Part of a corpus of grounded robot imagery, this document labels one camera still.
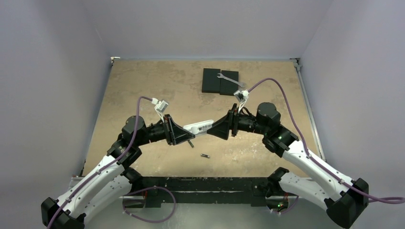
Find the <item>small screw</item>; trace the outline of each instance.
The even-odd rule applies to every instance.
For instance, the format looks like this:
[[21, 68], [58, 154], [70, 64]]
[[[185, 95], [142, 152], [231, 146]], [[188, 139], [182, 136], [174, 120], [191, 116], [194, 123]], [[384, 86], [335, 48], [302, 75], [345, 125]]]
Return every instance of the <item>small screw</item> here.
[[187, 142], [191, 145], [191, 148], [194, 148], [194, 145], [191, 143], [190, 140], [187, 140]]

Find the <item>metal wrench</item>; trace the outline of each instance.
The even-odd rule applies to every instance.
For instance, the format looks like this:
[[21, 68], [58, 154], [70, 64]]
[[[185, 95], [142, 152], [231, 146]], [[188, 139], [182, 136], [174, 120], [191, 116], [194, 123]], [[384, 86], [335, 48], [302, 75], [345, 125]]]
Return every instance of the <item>metal wrench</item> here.
[[242, 88], [246, 86], [245, 83], [243, 83], [243, 82], [238, 82], [238, 81], [236, 81], [236, 80], [230, 79], [230, 78], [224, 76], [222, 73], [218, 73], [218, 76], [217, 76], [217, 77], [218, 77], [218, 78], [222, 78], [222, 79], [226, 79], [226, 80], [228, 80], [228, 81], [231, 81], [231, 82], [233, 82], [233, 83], [239, 85], [239, 86], [242, 87]]

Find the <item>black block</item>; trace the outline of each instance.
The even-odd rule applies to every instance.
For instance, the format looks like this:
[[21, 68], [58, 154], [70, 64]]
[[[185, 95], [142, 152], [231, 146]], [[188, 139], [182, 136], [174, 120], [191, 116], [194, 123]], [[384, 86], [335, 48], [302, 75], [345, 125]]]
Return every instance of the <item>black block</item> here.
[[[48, 226], [49, 221], [51, 221], [53, 215], [58, 210], [59, 206], [56, 200], [47, 198], [41, 204], [41, 213], [42, 213], [42, 223], [45, 226]], [[61, 210], [59, 215], [56, 217], [53, 222], [51, 229], [84, 229], [85, 225], [83, 223], [85, 213], [78, 216], [77, 219], [68, 215], [67, 212]]]
[[202, 74], [202, 92], [203, 93], [219, 93], [220, 79], [218, 73], [221, 69], [204, 68]]
[[[235, 81], [239, 81], [239, 72], [234, 72], [234, 71], [225, 71], [222, 70], [221, 72], [224, 76], [233, 79]], [[219, 90], [219, 94], [222, 95], [234, 95], [234, 93], [239, 89], [239, 85], [226, 80], [226, 79], [221, 79], [221, 87]]]
[[[353, 183], [353, 187], [368, 194], [368, 184], [361, 178]], [[352, 189], [341, 195], [342, 197], [337, 201], [330, 198], [324, 200], [328, 208], [326, 213], [337, 225], [348, 229], [368, 206], [369, 201], [367, 197]]]

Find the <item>white wall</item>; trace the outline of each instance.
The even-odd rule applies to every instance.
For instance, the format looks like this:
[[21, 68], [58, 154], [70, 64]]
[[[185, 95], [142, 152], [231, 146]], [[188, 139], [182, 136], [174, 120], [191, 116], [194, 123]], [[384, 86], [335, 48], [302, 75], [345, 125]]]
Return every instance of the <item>white wall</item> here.
[[84, 0], [111, 56], [300, 57], [332, 0]]
[[43, 229], [40, 204], [83, 165], [109, 56], [79, 0], [0, 3], [1, 228]]
[[[405, 1], [332, 3], [302, 56], [330, 164], [378, 197], [405, 196]], [[356, 229], [405, 228], [405, 204], [372, 203]]]

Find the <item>black foam block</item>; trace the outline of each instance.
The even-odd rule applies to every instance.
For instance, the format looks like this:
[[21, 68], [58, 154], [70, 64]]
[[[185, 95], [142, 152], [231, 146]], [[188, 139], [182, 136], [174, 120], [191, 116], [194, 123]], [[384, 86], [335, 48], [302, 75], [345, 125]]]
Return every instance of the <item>black foam block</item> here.
[[[239, 72], [234, 72], [234, 71], [226, 71], [222, 70], [222, 75], [233, 79], [235, 81], [239, 81]], [[219, 90], [219, 94], [222, 95], [234, 95], [234, 93], [239, 89], [239, 85], [226, 80], [226, 79], [221, 79], [221, 87]]]
[[203, 93], [219, 93], [220, 79], [218, 73], [221, 69], [204, 68], [202, 74], [202, 92]]

